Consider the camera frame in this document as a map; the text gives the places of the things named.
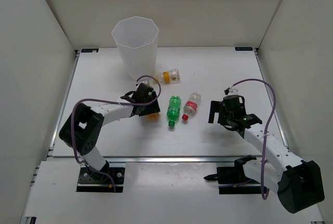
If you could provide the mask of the orange plastic bottle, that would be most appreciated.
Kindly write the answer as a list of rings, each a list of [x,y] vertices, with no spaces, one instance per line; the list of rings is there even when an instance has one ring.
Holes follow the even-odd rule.
[[[149,115],[147,115],[147,118],[148,118],[150,121],[157,121],[158,118],[159,118],[159,113],[152,113],[152,114],[149,114]]]

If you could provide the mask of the green plastic bottle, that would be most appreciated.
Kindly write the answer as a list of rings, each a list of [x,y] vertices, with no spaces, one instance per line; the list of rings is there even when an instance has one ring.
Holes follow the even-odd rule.
[[[174,128],[176,122],[180,116],[181,109],[181,98],[179,96],[172,96],[169,100],[168,110],[167,110],[167,118],[168,118],[168,126],[170,128]]]

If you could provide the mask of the clear bottle red label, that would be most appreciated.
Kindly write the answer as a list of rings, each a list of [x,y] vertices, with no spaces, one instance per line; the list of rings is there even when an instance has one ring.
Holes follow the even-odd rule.
[[[200,105],[200,103],[201,103],[201,94],[198,94],[197,92],[190,94],[188,100],[186,101],[183,107],[182,120],[188,121],[190,118],[192,118],[197,112],[197,108]]]

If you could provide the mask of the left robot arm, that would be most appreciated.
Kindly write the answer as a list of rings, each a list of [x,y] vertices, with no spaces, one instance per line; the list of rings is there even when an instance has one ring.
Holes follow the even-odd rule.
[[[103,100],[100,105],[90,107],[80,101],[60,129],[59,138],[72,148],[76,161],[88,168],[94,181],[111,184],[109,163],[96,147],[102,127],[123,118],[160,112],[158,96],[153,87],[140,83],[135,91],[121,97],[122,102]]]

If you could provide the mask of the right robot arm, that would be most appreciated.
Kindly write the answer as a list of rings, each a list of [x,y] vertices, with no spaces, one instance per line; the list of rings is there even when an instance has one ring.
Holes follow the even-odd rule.
[[[320,167],[293,154],[273,135],[265,133],[262,121],[255,114],[246,113],[243,96],[229,95],[222,101],[212,101],[208,122],[213,123],[215,116],[220,125],[256,147],[262,158],[243,156],[232,167],[219,167],[216,174],[205,176],[206,181],[233,188],[246,182],[263,184],[264,192],[274,192],[282,206],[293,214],[325,199]]]

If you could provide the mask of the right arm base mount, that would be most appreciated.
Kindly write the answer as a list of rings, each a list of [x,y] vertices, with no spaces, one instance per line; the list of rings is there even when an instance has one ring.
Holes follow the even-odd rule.
[[[207,182],[217,181],[219,195],[261,194],[259,182],[245,175],[244,165],[250,161],[258,160],[253,155],[243,156],[234,161],[233,167],[217,167],[215,174],[207,175],[203,179]]]

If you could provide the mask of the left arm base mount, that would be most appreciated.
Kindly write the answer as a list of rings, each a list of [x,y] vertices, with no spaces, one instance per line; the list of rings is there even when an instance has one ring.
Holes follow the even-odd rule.
[[[125,177],[125,167],[109,165],[102,173],[92,171],[88,166],[80,167],[76,192],[122,193]]]

